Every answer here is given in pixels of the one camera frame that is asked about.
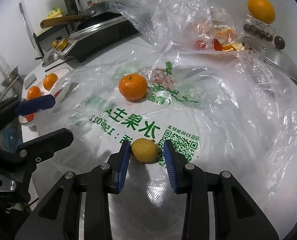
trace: yellow knob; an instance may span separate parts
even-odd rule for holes
[[[52,44],[52,48],[55,49],[55,47],[58,45],[59,40],[55,40]]]
[[[65,49],[68,46],[68,40],[67,39],[62,39],[57,47],[55,48],[57,51],[62,51],[63,49]]]

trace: black cable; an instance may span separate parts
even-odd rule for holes
[[[33,205],[36,201],[38,201],[38,198],[37,198],[36,200],[32,201],[32,203],[30,203],[30,204],[24,209],[24,211],[25,211],[26,209],[28,209],[31,205]]]

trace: wooden handle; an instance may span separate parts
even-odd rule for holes
[[[79,22],[82,19],[83,19],[82,15],[69,15],[69,16],[63,16],[63,17],[55,17],[51,19],[42,20],[40,23],[40,27],[42,29],[45,29],[47,27],[53,27],[55,25],[61,25],[64,23]]]

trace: lemon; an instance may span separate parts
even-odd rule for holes
[[[158,153],[158,147],[154,141],[146,138],[136,139],[131,145],[131,150],[135,158],[141,163],[154,161]]]
[[[275,10],[268,0],[248,0],[247,7],[250,14],[262,22],[271,24],[275,20]]]

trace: silver bolt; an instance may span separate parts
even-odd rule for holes
[[[71,171],[65,173],[65,175],[64,175],[64,177],[65,177],[66,179],[71,179],[71,178],[73,178],[73,176],[74,176],[74,173],[71,172]]]
[[[188,170],[192,170],[195,168],[195,165],[192,163],[188,163],[188,164],[185,164],[185,168],[187,168]]]
[[[102,170],[107,170],[109,169],[110,165],[108,163],[102,163],[100,167]]]
[[[21,152],[19,153],[19,156],[25,157],[26,154],[27,154],[27,151],[26,150],[21,150]]]
[[[231,173],[229,173],[228,171],[223,171],[223,172],[222,172],[222,176],[223,176],[224,178],[229,178],[229,177],[231,177]]]
[[[10,188],[10,190],[15,190],[16,189],[16,182],[11,180],[9,182],[9,188]]]

